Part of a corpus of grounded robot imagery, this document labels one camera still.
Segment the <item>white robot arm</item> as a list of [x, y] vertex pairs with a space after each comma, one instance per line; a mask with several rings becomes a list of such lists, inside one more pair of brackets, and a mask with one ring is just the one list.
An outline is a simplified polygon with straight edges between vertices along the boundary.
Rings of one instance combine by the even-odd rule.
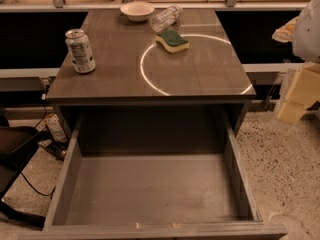
[[276, 120], [294, 125], [320, 101], [320, 0], [311, 0], [300, 14], [277, 29], [272, 39], [292, 43], [293, 54], [305, 64], [298, 69]]

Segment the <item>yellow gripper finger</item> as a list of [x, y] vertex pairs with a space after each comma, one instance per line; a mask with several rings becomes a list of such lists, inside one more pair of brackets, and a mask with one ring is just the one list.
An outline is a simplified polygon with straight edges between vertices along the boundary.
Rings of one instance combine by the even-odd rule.
[[276, 29], [272, 35], [272, 39], [281, 43], [291, 42], [293, 40], [296, 22], [297, 18], [293, 18], [282, 27]]
[[289, 73], [284, 85], [276, 120], [296, 124], [308, 108], [320, 101], [320, 64], [306, 63]]

